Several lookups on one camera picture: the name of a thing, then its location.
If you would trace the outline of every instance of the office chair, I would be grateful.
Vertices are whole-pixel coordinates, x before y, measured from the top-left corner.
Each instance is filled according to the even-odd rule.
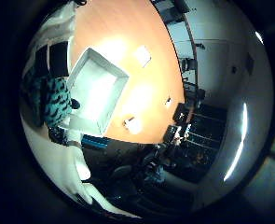
[[[181,73],[183,74],[186,71],[195,70],[198,67],[197,60],[190,58],[179,58],[178,59]]]
[[[49,69],[52,77],[69,76],[67,51],[67,41],[49,47]]]
[[[172,1],[172,3],[173,7],[167,8],[159,12],[165,24],[184,21],[183,14],[189,11],[189,7],[187,6],[185,0],[174,0]]]
[[[205,90],[199,89],[198,85],[190,82],[184,82],[184,94],[185,94],[185,107],[191,108],[194,106],[195,108],[199,108],[201,101],[205,98]]]

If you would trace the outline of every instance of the fluorescent light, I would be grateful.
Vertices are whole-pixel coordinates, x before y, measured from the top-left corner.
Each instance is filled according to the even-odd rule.
[[[248,111],[247,111],[247,104],[244,103],[243,109],[242,109],[241,142],[240,142],[239,148],[237,150],[237,154],[224,177],[224,181],[226,181],[227,179],[230,178],[231,174],[233,173],[234,169],[236,168],[236,166],[238,164],[238,161],[241,157],[241,153],[242,153],[242,149],[243,149],[243,141],[247,134],[247,129],[248,129]]]
[[[134,55],[142,67],[145,67],[146,64],[151,60],[150,53],[145,46],[139,47],[135,51]]]
[[[259,34],[257,31],[255,31],[255,35],[257,36],[257,38],[260,40],[260,42],[262,44],[264,44],[263,40],[262,40],[262,37],[261,37],[261,34]]]

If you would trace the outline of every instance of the white wall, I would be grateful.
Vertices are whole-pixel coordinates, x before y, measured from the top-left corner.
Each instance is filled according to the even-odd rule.
[[[204,104],[227,108],[243,76],[247,54],[245,28],[234,5],[226,1],[188,0],[186,13],[197,48],[199,87],[206,90]],[[168,25],[179,58],[193,58],[184,22]],[[231,73],[231,67],[237,73]],[[185,72],[195,82],[194,71]]]
[[[199,184],[199,192],[194,205],[195,210],[200,209],[203,203],[207,205],[220,199],[240,183],[255,163],[268,136],[273,106],[270,65],[264,46],[254,35],[253,26],[243,15],[242,21],[246,25],[244,31],[248,36],[247,49],[254,58],[254,71],[251,76],[247,72],[244,73],[235,100],[229,107],[227,135],[217,160]],[[243,103],[246,103],[248,108],[248,133],[236,169],[231,177],[224,182],[223,178],[241,141]]]

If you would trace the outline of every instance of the chair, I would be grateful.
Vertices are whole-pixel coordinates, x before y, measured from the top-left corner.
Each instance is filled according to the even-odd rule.
[[[181,73],[197,69],[198,63],[197,63],[197,60],[195,59],[179,58],[178,61],[180,64]]]
[[[35,53],[34,69],[36,77],[48,77],[47,46],[44,46]]]
[[[175,121],[176,125],[181,125],[186,123],[187,115],[189,111],[186,109],[185,105],[182,103],[179,103],[176,107],[176,110],[174,112],[174,115],[172,119]]]
[[[167,8],[159,12],[165,24],[169,24],[175,21],[184,21],[183,14],[187,13],[190,10],[185,0],[173,0],[172,3],[173,7]]]
[[[67,50],[67,41],[49,47],[49,68],[52,77],[69,76]]]
[[[128,176],[131,173],[130,165],[123,165],[117,167],[113,173],[110,175],[110,180],[119,180],[125,176]]]
[[[194,106],[195,108],[199,108],[201,101],[205,98],[205,90],[199,89],[198,85],[190,82],[184,82],[184,90],[185,90],[185,107],[190,108]]]

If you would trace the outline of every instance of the wooden tabletop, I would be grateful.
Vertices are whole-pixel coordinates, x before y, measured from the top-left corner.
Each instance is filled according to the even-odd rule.
[[[143,68],[135,51],[145,46],[151,61]],[[106,137],[127,142],[162,142],[178,103],[184,102],[179,63],[168,31],[149,0],[90,0],[76,10],[72,65],[88,47],[126,71],[130,79],[120,96]],[[167,99],[172,98],[170,107]],[[142,130],[130,133],[124,120],[136,117]]]

